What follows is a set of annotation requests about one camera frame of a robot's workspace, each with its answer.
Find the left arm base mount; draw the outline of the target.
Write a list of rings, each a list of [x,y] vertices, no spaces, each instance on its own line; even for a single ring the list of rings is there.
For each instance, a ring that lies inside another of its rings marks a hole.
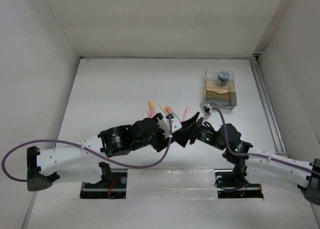
[[[96,183],[83,182],[80,189],[81,199],[126,199],[128,170],[110,167],[100,162],[100,177]]]

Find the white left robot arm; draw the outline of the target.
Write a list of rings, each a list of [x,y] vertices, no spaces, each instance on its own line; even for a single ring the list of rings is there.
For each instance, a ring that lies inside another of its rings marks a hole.
[[[174,133],[181,123],[172,115],[161,113],[146,117],[130,125],[120,125],[101,131],[80,143],[58,141],[60,148],[26,150],[27,190],[38,192],[63,182],[86,182],[107,187],[111,181],[111,164],[124,168],[147,169],[158,165],[128,165],[113,160],[130,152],[151,146],[168,152]]]

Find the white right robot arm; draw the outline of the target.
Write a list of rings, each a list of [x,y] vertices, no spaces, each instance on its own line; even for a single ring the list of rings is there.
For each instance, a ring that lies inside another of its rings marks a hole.
[[[241,139],[241,133],[230,123],[222,122],[214,130],[209,122],[195,114],[173,132],[174,141],[182,147],[201,141],[222,151],[222,157],[233,165],[231,172],[219,173],[214,185],[226,193],[253,184],[271,185],[298,194],[310,203],[320,203],[320,161],[289,159],[254,147]]]

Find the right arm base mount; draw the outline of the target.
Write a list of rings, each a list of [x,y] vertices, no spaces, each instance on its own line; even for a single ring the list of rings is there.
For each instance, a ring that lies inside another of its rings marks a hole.
[[[235,165],[233,169],[215,169],[214,186],[218,199],[263,199],[261,184],[246,180],[247,167]]]

